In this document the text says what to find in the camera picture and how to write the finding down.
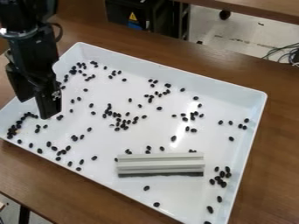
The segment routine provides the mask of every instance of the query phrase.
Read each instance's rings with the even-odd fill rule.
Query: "yellow warning label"
[[[137,18],[134,14],[134,12],[132,11],[131,15],[129,16],[129,20],[132,20],[132,21],[137,21]]]

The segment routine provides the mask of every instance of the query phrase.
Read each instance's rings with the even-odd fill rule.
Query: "white surface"
[[[11,142],[18,145],[17,140],[22,139],[23,143],[19,146],[35,154],[37,148],[41,148],[44,150],[41,157],[67,169],[66,164],[71,160],[73,167],[70,170],[73,172],[84,158],[85,164],[82,165],[80,175],[149,207],[153,207],[154,202],[160,202],[161,206],[154,209],[184,223],[226,223],[267,96],[250,88],[81,43],[73,46],[60,58],[54,71],[62,81],[76,62],[87,63],[89,60],[99,62],[99,68],[91,68],[88,64],[87,69],[87,74],[95,74],[96,78],[85,82],[77,74],[69,79],[63,90],[61,114],[65,117],[62,121],[58,122],[54,117],[46,121],[28,119]],[[103,66],[108,66],[108,70],[104,71]],[[113,70],[122,70],[122,75],[110,80],[108,75]],[[150,87],[147,82],[149,78],[159,80],[156,88]],[[171,94],[148,104],[143,95],[165,90],[165,82],[172,84]],[[85,93],[83,88],[88,88],[89,91]],[[186,88],[186,91],[180,93],[180,88]],[[199,96],[199,101],[203,104],[198,111],[205,113],[204,118],[197,118],[195,122],[171,118],[172,114],[188,114],[197,110],[198,101],[192,99],[195,95]],[[70,100],[77,96],[82,101],[71,104]],[[132,103],[128,103],[129,97],[133,99]],[[91,102],[94,103],[93,109],[88,107]],[[108,103],[112,103],[117,112],[124,114],[129,111],[131,117],[146,114],[148,118],[130,126],[127,131],[114,132],[108,127],[112,120],[101,117]],[[163,111],[156,111],[157,106],[163,106]],[[70,114],[69,109],[73,109],[74,113]],[[96,111],[97,115],[90,115],[91,110]],[[5,139],[7,129],[28,111],[37,113],[34,100],[21,104],[13,99],[0,111],[0,136]],[[238,129],[237,124],[242,123],[246,117],[251,120],[247,125],[248,130]],[[220,119],[225,121],[222,126],[218,125]],[[234,121],[234,126],[227,124],[229,120]],[[34,134],[36,124],[48,124],[49,128]],[[185,133],[186,125],[196,127],[198,133]],[[86,132],[88,127],[93,128],[91,133]],[[73,143],[70,138],[73,134],[85,134],[85,139]],[[175,143],[170,141],[173,135],[177,136]],[[229,142],[229,136],[234,137],[235,141]],[[72,149],[60,162],[56,162],[56,153],[45,147],[47,141],[52,141],[60,150],[65,149],[68,144],[72,145]],[[32,150],[28,148],[31,142],[35,145]],[[144,153],[147,145],[152,147],[152,153],[162,153],[159,146],[163,146],[165,152],[187,152],[189,149],[204,152],[205,176],[118,178],[114,158],[127,148],[135,154]],[[95,155],[98,159],[91,161],[90,158]],[[227,182],[227,188],[210,185],[209,179],[216,176],[214,167],[224,168],[226,165],[231,167],[233,174]],[[144,186],[150,186],[150,190],[144,192]],[[222,204],[216,201],[218,195],[224,199]],[[207,206],[214,208],[214,214],[206,211]]]
[[[299,25],[287,24],[261,17],[232,13],[227,20],[219,18],[220,10],[191,7],[190,41],[203,41],[204,45],[261,58],[272,47],[299,42]],[[283,50],[270,57],[277,61]]]

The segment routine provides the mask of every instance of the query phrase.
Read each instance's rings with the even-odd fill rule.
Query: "white tray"
[[[99,67],[90,65],[91,60],[97,61]],[[1,138],[183,223],[227,223],[267,95],[84,43],[74,45],[54,65],[58,80],[63,82],[64,75],[77,62],[85,62],[87,70],[84,73],[95,74],[96,78],[86,82],[81,74],[70,75],[66,89],[62,90],[61,114],[64,118],[60,122],[56,116],[49,120],[27,119],[20,132],[8,140],[7,129],[23,113],[38,113],[34,100],[20,103],[14,98],[0,111]],[[113,70],[122,70],[122,74],[110,80],[108,76]],[[157,79],[159,83],[152,88],[148,79]],[[165,90],[165,83],[172,85],[171,94],[155,98],[153,103],[148,104],[143,95]],[[186,91],[181,93],[180,88],[186,88]],[[199,101],[192,99],[195,95]],[[70,103],[78,96],[82,101]],[[128,103],[128,98],[132,98],[133,102]],[[197,108],[199,102],[203,104],[202,108]],[[88,107],[89,103],[94,103],[93,109]],[[115,132],[114,128],[109,127],[112,119],[102,118],[108,103],[112,103],[113,109],[119,113],[129,111],[134,116],[147,115],[148,118],[130,125],[126,131]],[[163,106],[163,111],[158,112],[158,106]],[[92,110],[97,115],[90,115]],[[180,114],[194,110],[205,116],[195,122],[182,122]],[[177,114],[178,118],[172,118],[172,114]],[[238,129],[238,124],[247,117],[250,119],[248,129]],[[219,120],[223,120],[224,124],[218,125]],[[233,121],[232,126],[227,124],[229,120]],[[48,124],[49,127],[35,134],[36,124]],[[186,133],[184,128],[187,125],[197,128],[198,133]],[[93,131],[87,133],[88,127],[92,127]],[[70,136],[80,134],[84,134],[85,138],[74,143]],[[175,143],[170,141],[173,135],[177,135]],[[234,142],[230,142],[228,137],[234,137]],[[18,144],[18,139],[22,139],[23,143]],[[56,152],[45,146],[47,141],[60,150],[67,145],[72,145],[72,149],[57,162]],[[34,143],[33,149],[29,149],[29,143]],[[189,149],[204,152],[204,177],[118,178],[114,158],[126,149],[135,154],[144,153],[147,145],[152,147],[152,153],[187,152]],[[165,152],[161,152],[159,146],[163,146]],[[37,148],[43,149],[44,153],[38,154]],[[92,161],[92,156],[98,156],[98,159]],[[81,171],[76,171],[82,158],[85,164],[81,166]],[[67,166],[68,161],[73,161],[72,168]],[[209,183],[209,179],[217,176],[215,166],[231,168],[233,175],[227,180],[226,188]],[[143,190],[145,186],[150,186],[146,192]],[[222,203],[217,202],[218,195],[223,197]],[[154,202],[159,202],[160,207],[153,207]],[[213,207],[213,214],[207,212],[207,206]]]

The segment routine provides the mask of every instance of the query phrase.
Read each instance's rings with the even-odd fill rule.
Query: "black bean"
[[[177,137],[176,136],[172,136],[171,139],[170,139],[172,142],[175,142],[177,140]]]
[[[160,206],[160,203],[159,202],[155,202],[154,203],[154,207],[159,207]]]
[[[222,181],[222,183],[221,183],[221,187],[222,188],[225,188],[227,186],[227,183],[225,182],[225,181]]]
[[[210,184],[211,185],[215,185],[215,180],[213,180],[212,178],[210,178]]]
[[[229,179],[230,177],[232,177],[232,173],[228,172],[228,173],[226,174],[226,178]]]
[[[226,172],[231,172],[231,168],[229,168],[228,166],[226,166],[225,168],[226,168]]]
[[[221,171],[219,175],[220,175],[221,178],[224,178],[226,173],[224,171]]]
[[[213,213],[214,213],[214,210],[212,209],[211,206],[208,206],[206,209],[208,210],[208,212],[209,212],[210,214],[213,214]]]
[[[222,198],[220,196],[217,196],[217,201],[218,201],[218,203],[221,203],[222,202]]]

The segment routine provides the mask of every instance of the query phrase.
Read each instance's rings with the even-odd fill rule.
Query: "bean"
[[[144,188],[143,188],[143,190],[146,192],[146,191],[148,191],[150,189],[150,186],[149,185],[147,185],[147,186],[145,186]]]
[[[208,212],[209,212],[210,214],[213,214],[213,213],[214,213],[214,210],[212,209],[211,206],[208,206],[206,209],[208,210]]]
[[[220,196],[217,196],[217,201],[218,201],[218,203],[221,203],[222,202],[222,198]]]
[[[172,136],[171,139],[170,139],[172,142],[175,142],[177,140],[177,137],[176,136]]]
[[[160,203],[159,202],[155,202],[154,203],[154,207],[159,207],[160,206]]]
[[[210,184],[211,185],[215,185],[215,180],[213,180],[212,178],[210,178]]]

